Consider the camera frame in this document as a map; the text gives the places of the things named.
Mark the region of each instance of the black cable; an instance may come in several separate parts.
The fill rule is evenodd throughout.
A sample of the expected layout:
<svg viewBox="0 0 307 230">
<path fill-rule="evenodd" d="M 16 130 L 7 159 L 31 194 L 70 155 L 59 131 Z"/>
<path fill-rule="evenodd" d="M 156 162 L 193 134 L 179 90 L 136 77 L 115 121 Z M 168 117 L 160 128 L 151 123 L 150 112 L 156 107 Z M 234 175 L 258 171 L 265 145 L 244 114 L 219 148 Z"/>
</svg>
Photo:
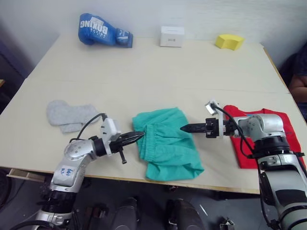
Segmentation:
<svg viewBox="0 0 307 230">
<path fill-rule="evenodd" d="M 74 221 L 74 230 L 81 230 L 79 217 L 75 208 L 72 209 L 72 217 Z"/>
<path fill-rule="evenodd" d="M 292 229 L 293 227 L 295 227 L 296 225 L 299 225 L 299 224 L 305 223 L 305 222 L 307 222 L 307 218 L 297 220 L 297 221 L 293 222 L 292 224 L 290 224 L 290 226 L 288 227 L 287 230 L 291 230 L 291 229 Z"/>
<path fill-rule="evenodd" d="M 251 153 L 253 153 L 253 148 L 250 146 L 248 140 L 246 140 L 244 134 L 243 134 L 243 131 L 241 129 L 241 127 L 239 127 L 239 125 L 236 123 L 236 121 L 234 120 L 234 118 L 228 113 L 226 112 L 224 109 L 221 109 L 220 107 L 216 106 L 215 104 L 211 104 L 211 106 L 217 110 L 220 110 L 222 113 L 224 113 L 225 115 L 227 115 L 229 117 L 229 120 L 231 120 L 234 125 L 236 126 L 241 138 L 244 140 L 244 142 L 246 143 L 246 145 L 248 146 L 249 150 L 251 151 Z"/>
<path fill-rule="evenodd" d="M 248 157 L 248 155 L 246 155 L 243 151 L 243 138 L 241 137 L 240 139 L 240 150 L 241 150 L 241 153 L 245 156 L 245 157 Z"/>
<path fill-rule="evenodd" d="M 72 139 L 70 139 L 69 143 L 71 143 L 73 140 L 84 140 L 84 139 L 80 139 L 80 138 L 72 138 Z"/>
<path fill-rule="evenodd" d="M 47 222 L 47 221 L 44 221 L 44 220 L 26 221 L 26 222 L 15 225 L 10 230 L 18 230 L 18 229 L 21 229 L 21 228 L 26 227 L 26 226 L 40 226 L 40 227 L 48 228 L 50 230 L 61 230 L 57 225 L 50 223 L 50 222 Z"/>
<path fill-rule="evenodd" d="M 77 139 L 80 138 L 80 136 L 81 136 L 82 132 L 85 130 L 85 128 L 86 128 L 92 121 L 94 121 L 96 118 L 98 118 L 98 117 L 100 117 L 100 116 L 101 116 L 102 119 L 104 120 L 104 118 L 106 117 L 106 114 L 104 114 L 104 113 L 97 114 L 97 115 L 94 116 L 91 120 L 89 120 L 89 121 L 82 127 L 82 129 L 80 130 L 80 132 L 79 132 L 79 134 L 78 134 L 78 136 L 77 136 Z"/>
<path fill-rule="evenodd" d="M 261 171 L 260 171 L 260 168 L 259 168 L 258 163 L 257 163 L 257 170 L 258 170 L 258 177 L 259 177 L 259 180 L 260 180 Z M 263 198 L 262 198 L 262 194 L 261 194 L 261 189 L 260 189 L 260 204 L 261 204 L 262 215 L 263 215 L 263 217 L 264 217 L 264 219 L 265 219 L 265 222 L 267 223 L 267 226 L 270 227 L 271 224 L 270 224 L 270 221 L 269 221 L 269 219 L 268 219 L 268 217 L 267 217 L 267 214 L 266 214 L 266 212 L 265 212 L 264 202 L 263 202 Z"/>
<path fill-rule="evenodd" d="M 22 186 L 24 185 L 24 183 L 25 183 L 25 181 L 23 181 L 23 182 L 20 184 L 20 186 L 19 186 L 19 188 L 17 189 L 17 192 L 15 193 L 15 195 L 14 195 L 11 199 L 9 199 L 7 202 L 5 202 L 4 204 L 0 205 L 0 207 L 3 207 L 3 206 L 5 206 L 5 205 L 7 205 L 7 204 L 9 204 L 12 200 L 14 200 L 15 197 L 18 195 L 19 191 L 21 190 Z"/>
</svg>

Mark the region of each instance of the blue boxing glove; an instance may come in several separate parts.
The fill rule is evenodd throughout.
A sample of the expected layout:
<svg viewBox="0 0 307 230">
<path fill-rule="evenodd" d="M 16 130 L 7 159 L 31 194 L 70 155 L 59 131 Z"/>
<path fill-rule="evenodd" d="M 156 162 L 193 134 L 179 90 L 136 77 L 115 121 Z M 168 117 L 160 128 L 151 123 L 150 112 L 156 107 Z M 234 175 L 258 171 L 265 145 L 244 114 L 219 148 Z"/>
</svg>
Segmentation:
<svg viewBox="0 0 307 230">
<path fill-rule="evenodd" d="M 90 13 L 80 15 L 79 40 L 86 45 L 99 42 L 108 46 L 132 47 L 133 35 L 128 31 L 114 28 L 101 17 Z"/>
</svg>

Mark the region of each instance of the white box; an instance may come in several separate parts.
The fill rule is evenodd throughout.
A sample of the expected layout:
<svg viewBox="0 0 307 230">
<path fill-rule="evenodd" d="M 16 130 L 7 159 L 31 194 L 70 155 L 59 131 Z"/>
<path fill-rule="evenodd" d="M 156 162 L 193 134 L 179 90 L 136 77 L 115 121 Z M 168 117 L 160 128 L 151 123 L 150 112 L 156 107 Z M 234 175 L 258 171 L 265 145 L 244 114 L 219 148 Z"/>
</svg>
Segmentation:
<svg viewBox="0 0 307 230">
<path fill-rule="evenodd" d="M 182 47 L 184 27 L 162 26 L 160 46 Z"/>
</svg>

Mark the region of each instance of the sponge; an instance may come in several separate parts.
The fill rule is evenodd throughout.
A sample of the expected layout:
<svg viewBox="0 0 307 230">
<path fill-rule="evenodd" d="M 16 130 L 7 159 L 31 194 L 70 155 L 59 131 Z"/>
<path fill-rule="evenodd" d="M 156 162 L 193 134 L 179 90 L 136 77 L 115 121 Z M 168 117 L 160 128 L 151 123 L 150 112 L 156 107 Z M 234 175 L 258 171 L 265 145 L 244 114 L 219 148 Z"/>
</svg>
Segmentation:
<svg viewBox="0 0 307 230">
<path fill-rule="evenodd" d="M 221 49 L 228 48 L 237 50 L 240 48 L 244 38 L 233 34 L 221 34 L 216 38 L 215 45 Z"/>
</svg>

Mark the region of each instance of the gray cloth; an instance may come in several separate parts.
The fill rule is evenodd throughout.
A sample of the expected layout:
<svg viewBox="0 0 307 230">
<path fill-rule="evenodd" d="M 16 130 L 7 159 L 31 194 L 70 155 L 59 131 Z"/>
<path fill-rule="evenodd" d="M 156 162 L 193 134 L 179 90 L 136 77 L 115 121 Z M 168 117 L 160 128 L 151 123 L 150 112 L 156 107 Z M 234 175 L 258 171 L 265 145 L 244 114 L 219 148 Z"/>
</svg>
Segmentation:
<svg viewBox="0 0 307 230">
<path fill-rule="evenodd" d="M 70 106 L 65 101 L 54 100 L 47 106 L 47 118 L 52 126 L 59 126 L 62 133 L 80 131 L 83 125 L 99 112 L 91 104 Z"/>
</svg>

